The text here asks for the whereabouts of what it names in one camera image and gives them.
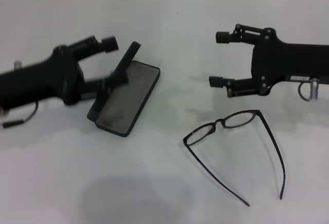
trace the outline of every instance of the eyeglass frame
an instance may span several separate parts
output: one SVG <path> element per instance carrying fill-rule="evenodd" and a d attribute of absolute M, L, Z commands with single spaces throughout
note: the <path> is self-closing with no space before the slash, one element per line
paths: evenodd
<path fill-rule="evenodd" d="M 252 117 L 250 118 L 250 120 L 248 120 L 247 122 L 243 123 L 243 124 L 240 124 L 240 125 L 236 125 L 236 126 L 226 126 L 225 122 L 232 118 L 233 116 L 236 116 L 236 115 L 239 115 L 239 114 L 244 114 L 244 113 L 251 113 L 252 114 Z M 277 142 L 262 114 L 262 112 L 260 110 L 244 110 L 244 111 L 240 111 L 240 112 L 236 112 L 236 113 L 233 113 L 223 119 L 217 119 L 216 121 L 214 122 L 210 122 L 210 123 L 207 123 L 207 124 L 204 124 L 200 127 L 198 127 L 197 129 L 195 129 L 193 132 L 189 133 L 186 137 L 183 138 L 183 143 L 185 145 L 185 147 L 189 150 L 189 152 L 193 155 L 193 157 L 200 163 L 200 165 L 221 185 L 223 186 L 226 190 L 228 190 L 230 193 L 232 193 L 235 197 L 237 197 L 241 202 L 243 202 L 246 206 L 250 206 L 250 204 L 245 201 L 242 197 L 240 197 L 238 194 L 236 194 L 235 192 L 233 192 L 232 190 L 230 190 L 227 186 L 225 186 L 202 162 L 201 160 L 197 157 L 197 155 L 192 151 L 192 149 L 190 148 L 192 145 L 200 142 L 201 140 L 203 140 L 205 137 L 207 137 L 208 135 L 210 134 L 213 134 L 215 133 L 216 131 L 216 125 L 218 122 L 221 123 L 222 127 L 223 128 L 227 128 L 227 129 L 233 129 L 233 128 L 237 128 L 237 127 L 241 127 L 241 126 L 244 126 L 246 124 L 249 124 L 251 121 L 254 120 L 254 118 L 258 116 L 260 117 L 260 119 L 262 120 L 272 142 L 273 142 L 273 145 L 278 153 L 278 156 L 279 156 L 279 159 L 280 159 L 280 163 L 281 163 L 281 166 L 282 166 L 282 171 L 283 171 L 283 183 L 282 183 L 282 187 L 281 187 L 281 191 L 280 191 L 280 200 L 282 199 L 282 195 L 283 195 L 283 190 L 284 190 L 284 186 L 285 186 L 285 181 L 286 181 L 286 171 L 285 171 L 285 167 L 284 167 L 284 163 L 283 163 L 283 159 L 282 159 L 282 156 L 281 156 L 281 153 L 280 153 L 280 150 L 279 150 L 279 147 L 277 145 Z M 207 126 L 212 126 L 211 129 L 203 136 L 201 137 L 200 139 L 198 139 L 197 141 L 195 142 L 192 142 L 191 144 L 188 144 L 188 139 L 193 135 L 195 134 L 197 131 L 201 130 L 202 128 L 204 127 L 207 127 Z"/>

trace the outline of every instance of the black cable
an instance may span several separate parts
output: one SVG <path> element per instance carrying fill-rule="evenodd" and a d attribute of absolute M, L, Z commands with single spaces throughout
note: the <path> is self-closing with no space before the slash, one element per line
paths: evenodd
<path fill-rule="evenodd" d="M 39 107 L 39 102 L 36 101 L 33 112 L 26 119 L 7 121 L 4 123 L 0 123 L 0 126 L 2 126 L 3 128 L 9 128 L 9 127 L 16 126 L 16 125 L 22 125 L 22 124 L 28 122 L 35 115 L 36 111 L 38 110 L 38 107 Z"/>
<path fill-rule="evenodd" d="M 298 86 L 298 94 L 299 94 L 299 96 L 300 96 L 304 101 L 308 102 L 308 101 L 309 101 L 309 98 L 308 98 L 308 99 L 305 98 L 305 97 L 303 96 L 302 92 L 300 91 L 300 88 L 302 87 L 302 85 L 303 85 L 303 83 L 300 83 L 300 85 Z"/>

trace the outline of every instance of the label sticker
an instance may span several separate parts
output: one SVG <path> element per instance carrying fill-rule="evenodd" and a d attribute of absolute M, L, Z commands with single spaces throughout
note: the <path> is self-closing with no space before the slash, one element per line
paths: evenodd
<path fill-rule="evenodd" d="M 290 80 L 295 80 L 295 81 L 308 81 L 309 77 L 301 77 L 301 76 L 291 76 Z"/>

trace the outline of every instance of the white tabletop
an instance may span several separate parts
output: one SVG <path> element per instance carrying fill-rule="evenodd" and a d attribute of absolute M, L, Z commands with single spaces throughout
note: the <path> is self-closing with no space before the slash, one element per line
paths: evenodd
<path fill-rule="evenodd" d="M 161 69 L 127 138 L 86 119 L 92 102 L 68 108 L 55 99 L 0 131 L 0 223 L 329 222 L 329 88 L 320 86 L 314 104 L 293 83 L 233 99 L 208 83 L 210 75 L 251 77 L 252 46 L 216 44 L 217 31 L 240 23 L 273 27 L 285 42 L 329 44 L 329 0 L 0 0 L 0 10 L 1 71 L 89 35 L 115 35 L 120 51 L 83 62 L 86 78 L 113 70 L 132 41 L 142 45 L 137 60 Z M 199 125 L 245 109 L 260 109 L 277 140 L 282 200 L 281 165 L 259 118 L 195 149 L 249 208 L 182 144 Z"/>

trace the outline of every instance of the eyeglasses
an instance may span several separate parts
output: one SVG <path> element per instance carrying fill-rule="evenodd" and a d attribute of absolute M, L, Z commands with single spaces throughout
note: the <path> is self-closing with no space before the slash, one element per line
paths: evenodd
<path fill-rule="evenodd" d="M 216 178 L 216 176 L 200 161 L 200 159 L 196 156 L 196 154 L 192 151 L 191 146 L 200 142 L 203 140 L 206 136 L 214 133 L 216 131 L 216 125 L 217 123 L 221 123 L 223 128 L 231 129 L 231 128 L 237 128 L 244 126 L 246 124 L 249 124 L 256 116 L 261 118 L 272 142 L 274 147 L 276 148 L 276 151 L 278 153 L 281 165 L 282 165 L 282 170 L 283 170 L 283 183 L 281 187 L 281 192 L 280 192 L 280 199 L 282 199 L 283 195 L 283 190 L 284 190 L 284 185 L 286 181 L 286 172 L 282 160 L 281 153 L 279 151 L 278 145 L 274 139 L 274 136 L 263 116 L 263 114 L 259 110 L 245 110 L 245 111 L 240 111 L 235 114 L 229 115 L 226 118 L 223 119 L 218 119 L 215 122 L 212 123 L 207 123 L 199 128 L 195 129 L 193 132 L 188 134 L 184 139 L 184 145 L 186 148 L 191 152 L 193 157 L 201 164 L 201 166 L 219 183 L 221 184 L 226 190 L 228 190 L 230 193 L 232 193 L 235 197 L 237 197 L 241 202 L 243 202 L 246 206 L 250 206 L 245 200 L 243 200 L 238 194 L 234 193 L 232 190 L 230 190 L 227 186 L 225 186 L 219 179 Z"/>

